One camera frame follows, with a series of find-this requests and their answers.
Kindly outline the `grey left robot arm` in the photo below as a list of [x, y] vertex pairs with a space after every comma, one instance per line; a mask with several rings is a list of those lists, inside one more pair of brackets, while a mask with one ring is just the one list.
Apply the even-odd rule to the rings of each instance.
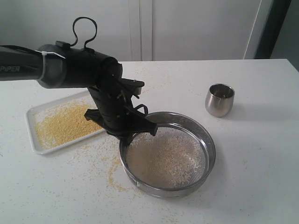
[[124, 140], [135, 133], [157, 133], [157, 124], [147, 120], [148, 108], [133, 106], [143, 81], [122, 77], [123, 66], [114, 58], [91, 48], [74, 49], [65, 42], [46, 44], [38, 50], [2, 45], [1, 81], [35, 80], [47, 89], [87, 88], [96, 109], [85, 112], [108, 134]]

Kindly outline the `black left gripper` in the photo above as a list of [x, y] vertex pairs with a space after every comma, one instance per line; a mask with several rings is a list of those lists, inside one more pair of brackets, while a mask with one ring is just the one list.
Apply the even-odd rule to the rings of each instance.
[[125, 78], [87, 83], [87, 89], [103, 119], [100, 126], [124, 145], [131, 143], [135, 133], [150, 133], [152, 136], [157, 133], [157, 123], [146, 119], [147, 107], [133, 107], [132, 104], [131, 98], [139, 97], [143, 86], [143, 81]]

